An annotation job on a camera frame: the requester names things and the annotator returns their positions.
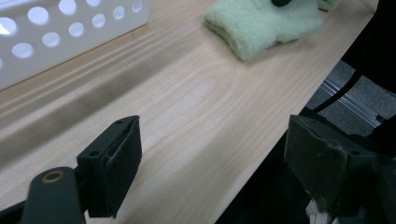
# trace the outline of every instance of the black cable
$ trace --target black cable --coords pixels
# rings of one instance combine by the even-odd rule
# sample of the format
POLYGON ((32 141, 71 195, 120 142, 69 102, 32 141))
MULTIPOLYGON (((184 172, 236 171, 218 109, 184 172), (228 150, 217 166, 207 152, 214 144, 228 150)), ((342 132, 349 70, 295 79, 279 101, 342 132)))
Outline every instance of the black cable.
POLYGON ((359 81, 361 76, 363 76, 363 72, 361 71, 362 70, 361 69, 361 62, 363 61, 363 58, 364 58, 364 55, 365 55, 365 51, 366 51, 367 45, 368 45, 369 40, 370 40, 370 36, 372 35, 372 31, 374 29, 374 25, 376 25, 375 22, 370 27, 369 34, 367 35, 367 37, 365 39, 365 42, 364 42, 364 45, 363 45, 363 50, 361 51, 361 56, 359 57, 359 60, 358 60, 358 65, 357 65, 356 70, 353 73, 352 77, 343 86, 343 88, 341 88, 338 92, 335 93, 335 95, 331 96, 325 102, 323 102, 322 104, 320 104, 317 107, 315 107, 312 111, 314 111, 315 113, 318 113, 318 112, 322 111, 323 109, 325 109, 326 107, 328 107, 329 105, 331 105, 334 102, 336 102, 337 100, 339 100, 343 95, 345 95, 348 91, 350 91, 350 89, 352 89, 352 87, 354 87, 356 85, 356 83, 359 81))

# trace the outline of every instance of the green cloth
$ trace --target green cloth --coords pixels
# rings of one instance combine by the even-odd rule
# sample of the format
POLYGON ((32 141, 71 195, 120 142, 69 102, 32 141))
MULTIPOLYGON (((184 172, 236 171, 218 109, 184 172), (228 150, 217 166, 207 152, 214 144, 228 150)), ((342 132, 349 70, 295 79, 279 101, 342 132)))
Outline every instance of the green cloth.
POLYGON ((276 42, 314 33, 323 20, 318 0, 292 0, 284 7, 271 0, 219 0, 206 12, 204 23, 246 61, 276 42))
POLYGON ((318 0, 318 6, 323 11, 332 11, 339 3, 340 0, 318 0))

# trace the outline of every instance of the wood grain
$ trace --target wood grain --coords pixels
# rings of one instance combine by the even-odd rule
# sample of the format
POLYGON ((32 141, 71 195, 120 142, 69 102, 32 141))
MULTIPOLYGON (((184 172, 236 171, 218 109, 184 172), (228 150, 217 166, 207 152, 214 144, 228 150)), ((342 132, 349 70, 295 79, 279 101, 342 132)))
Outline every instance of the wood grain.
POLYGON ((214 223, 376 7, 343 0, 318 33, 242 63, 202 24, 215 2, 153 0, 148 24, 0 91, 0 209, 139 115, 143 160, 119 215, 88 223, 214 223))

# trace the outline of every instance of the basket hole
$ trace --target basket hole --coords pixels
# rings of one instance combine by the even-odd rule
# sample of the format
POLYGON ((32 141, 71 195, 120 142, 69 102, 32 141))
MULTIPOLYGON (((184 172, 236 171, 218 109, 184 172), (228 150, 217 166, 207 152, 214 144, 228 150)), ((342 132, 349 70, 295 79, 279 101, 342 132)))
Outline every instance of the basket hole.
POLYGON ((103 14, 96 14, 92 18, 92 25, 96 28, 101 28, 105 25, 106 23, 106 17, 103 14))
POLYGON ((75 22, 69 26, 69 34, 79 37, 84 34, 84 25, 81 22, 75 22))
POLYGON ((100 5, 101 0, 87 0, 87 4, 90 5, 90 7, 97 7, 100 5))
POLYGON ((66 16, 75 14, 77 6, 74 0, 61 0, 59 2, 59 9, 66 16))
POLYGON ((55 32, 49 32, 44 34, 41 40, 45 46, 53 48, 59 45, 61 37, 55 32))
POLYGON ((117 21, 121 20, 125 15, 125 8, 122 6, 117 6, 113 10, 113 17, 117 21))
POLYGON ((28 43, 20 43, 12 47, 12 53, 20 59, 29 58, 33 55, 33 47, 28 43))
POLYGON ((140 10, 142 10, 142 7, 143 7, 142 0, 134 0, 132 2, 132 11, 133 12, 139 12, 140 10))
POLYGON ((0 35, 13 35, 17 32, 17 23, 7 17, 0 17, 0 35))
POLYGON ((27 13, 29 21, 36 25, 44 25, 49 21, 49 13, 43 7, 32 7, 27 13))

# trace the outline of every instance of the screw hole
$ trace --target screw hole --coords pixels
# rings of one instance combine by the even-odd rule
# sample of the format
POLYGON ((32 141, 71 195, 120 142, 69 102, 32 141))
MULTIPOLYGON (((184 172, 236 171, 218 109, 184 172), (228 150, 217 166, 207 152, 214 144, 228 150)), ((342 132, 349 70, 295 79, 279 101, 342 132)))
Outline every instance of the screw hole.
POLYGON ((64 177, 64 172, 62 171, 53 171, 49 174, 46 174, 43 176, 41 179, 41 182, 45 184, 51 184, 53 182, 56 182, 64 177))

